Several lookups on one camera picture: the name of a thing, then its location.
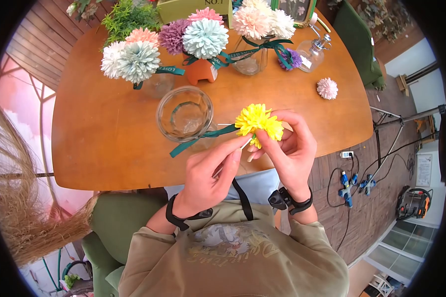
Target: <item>tripod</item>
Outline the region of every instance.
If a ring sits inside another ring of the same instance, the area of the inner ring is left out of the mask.
[[[376,107],[370,106],[370,108],[373,109],[373,110],[378,111],[379,113],[382,114],[382,116],[381,116],[381,118],[380,118],[380,120],[378,122],[375,122],[375,121],[373,122],[373,131],[375,132],[375,136],[376,136],[376,139],[377,139],[378,168],[375,171],[375,173],[372,175],[372,177],[369,179],[367,184],[370,184],[370,182],[374,179],[375,175],[377,175],[378,171],[380,171],[381,167],[383,166],[383,164],[387,160],[387,157],[383,158],[383,161],[381,160],[380,136],[379,136],[380,129],[388,127],[388,126],[392,126],[394,124],[399,124],[400,125],[400,129],[398,130],[397,136],[395,137],[395,140],[393,141],[390,149],[387,152],[387,156],[388,156],[392,152],[393,147],[395,147],[395,144],[397,143],[398,138],[399,138],[399,136],[401,134],[401,131],[403,130],[403,127],[404,127],[406,122],[410,122],[410,121],[413,121],[413,120],[416,120],[416,119],[419,119],[419,118],[422,118],[422,117],[425,117],[425,116],[431,116],[431,115],[433,115],[435,113],[443,114],[446,111],[446,104],[439,105],[438,107],[435,107],[433,109],[430,109],[430,110],[427,110],[427,111],[423,111],[421,113],[417,113],[415,115],[412,115],[412,116],[409,116],[409,117],[406,117],[406,118],[403,118],[402,116],[393,114],[391,112],[388,112],[386,110],[379,109],[379,108],[376,108]],[[391,117],[391,118],[395,117],[396,119],[393,120],[393,121],[390,121],[390,122],[383,123],[383,120],[386,117]]]

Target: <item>purple flower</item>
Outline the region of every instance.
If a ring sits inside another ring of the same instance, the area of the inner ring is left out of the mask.
[[[168,53],[171,55],[180,54],[184,49],[182,36],[191,23],[189,20],[176,20],[162,26],[159,33],[160,46],[167,48]]]
[[[288,55],[286,55],[285,53],[281,52],[281,56],[284,58],[284,60],[286,60],[286,62],[287,62],[289,65],[292,66],[292,68],[291,68],[291,69],[287,68],[287,67],[286,67],[280,60],[278,60],[279,65],[280,65],[283,69],[285,69],[286,71],[288,71],[288,70],[292,70],[292,69],[294,69],[294,68],[299,68],[299,66],[302,65],[302,63],[303,63],[303,59],[299,56],[299,54],[298,54],[296,51],[294,51],[294,50],[292,50],[292,49],[286,49],[286,50],[291,54],[291,57],[292,57],[292,63],[291,63],[291,61],[288,59]]]

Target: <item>power strip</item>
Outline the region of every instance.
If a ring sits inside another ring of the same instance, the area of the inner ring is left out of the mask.
[[[353,151],[341,151],[340,157],[341,158],[350,158],[350,154],[353,156]]]

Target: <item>yellow flower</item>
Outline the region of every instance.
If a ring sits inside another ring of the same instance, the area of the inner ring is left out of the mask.
[[[282,138],[282,122],[277,121],[277,116],[271,116],[271,110],[266,110],[265,104],[251,104],[247,108],[241,110],[241,115],[236,118],[235,127],[239,128],[237,135],[246,135],[254,133],[256,129],[265,130],[269,137],[273,140],[280,141]],[[261,148],[261,143],[258,138],[253,138],[250,145],[255,145]]]

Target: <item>person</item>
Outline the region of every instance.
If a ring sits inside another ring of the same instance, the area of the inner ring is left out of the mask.
[[[347,265],[330,246],[314,205],[289,216],[291,233],[286,235],[274,227],[269,195],[262,199],[253,195],[278,187],[279,180],[276,185],[272,180],[276,175],[296,202],[311,197],[307,181],[316,141],[301,115],[279,110],[272,116],[287,122],[293,131],[285,129],[278,142],[264,130],[256,130],[262,149],[251,146],[249,150],[253,151],[250,159],[268,154],[275,169],[236,178],[238,183],[245,180],[241,188],[251,202],[252,221],[240,200],[228,195],[240,164],[241,146],[252,135],[192,155],[172,214],[188,218],[213,208],[213,215],[185,221],[190,228],[182,231],[167,220],[166,207],[157,211],[132,237],[119,282],[120,297],[347,295]],[[221,163],[219,177],[213,178]]]

